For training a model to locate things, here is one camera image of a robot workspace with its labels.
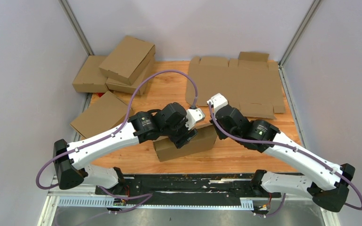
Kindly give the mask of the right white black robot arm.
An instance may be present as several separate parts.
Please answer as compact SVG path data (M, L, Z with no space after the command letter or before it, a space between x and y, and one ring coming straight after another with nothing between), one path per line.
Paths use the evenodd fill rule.
M344 206L362 210L347 203L355 168L338 165L303 148L277 127L264 120L250 121L227 102L208 102L211 123L219 139L231 138L243 147L275 157L299 170L301 175L288 175L258 169L251 180L255 196L265 193L294 194L310 198L323 209L340 212Z

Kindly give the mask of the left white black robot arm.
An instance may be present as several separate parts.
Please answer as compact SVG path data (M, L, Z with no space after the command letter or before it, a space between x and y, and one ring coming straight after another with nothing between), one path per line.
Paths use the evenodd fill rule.
M92 165L95 159L118 149L168 137L177 149L197 135L195 125L204 120L199 108L186 110L179 103L170 103L163 109L138 112L125 124L88 139L67 143L61 139L54 143L54 161L61 190L81 184L100 186L113 194L125 190L125 181L119 168Z

